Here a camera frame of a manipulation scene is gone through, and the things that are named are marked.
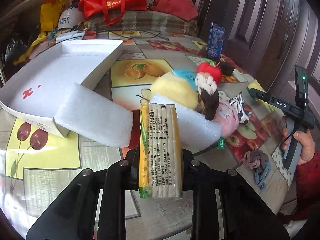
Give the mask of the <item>red right sleeve forearm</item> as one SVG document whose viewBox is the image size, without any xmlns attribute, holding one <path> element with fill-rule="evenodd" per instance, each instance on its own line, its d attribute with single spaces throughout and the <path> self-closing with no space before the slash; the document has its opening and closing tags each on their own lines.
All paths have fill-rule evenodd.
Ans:
<svg viewBox="0 0 320 240">
<path fill-rule="evenodd" d="M 313 158 L 296 170 L 297 218 L 309 219 L 319 214 L 319 152 L 315 150 Z"/>
</svg>

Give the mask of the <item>right hand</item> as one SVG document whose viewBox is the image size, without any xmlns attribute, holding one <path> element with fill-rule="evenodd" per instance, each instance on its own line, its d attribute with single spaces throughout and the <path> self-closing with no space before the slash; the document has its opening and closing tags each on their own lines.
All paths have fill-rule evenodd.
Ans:
<svg viewBox="0 0 320 240">
<path fill-rule="evenodd" d="M 286 123 L 286 117 L 282 117 L 282 122 Z M 282 134 L 284 139 L 289 135 L 287 127 L 285 126 L 282 130 Z M 310 130 L 308 129 L 307 132 L 297 131 L 293 134 L 293 138 L 296 139 L 302 145 L 302 151 L 300 157 L 298 159 L 298 165 L 303 165 L 310 162 L 315 155 L 315 143 L 313 141 L 312 135 Z M 289 140 L 285 140 L 281 144 L 282 150 L 286 151 L 289 145 Z"/>
</svg>

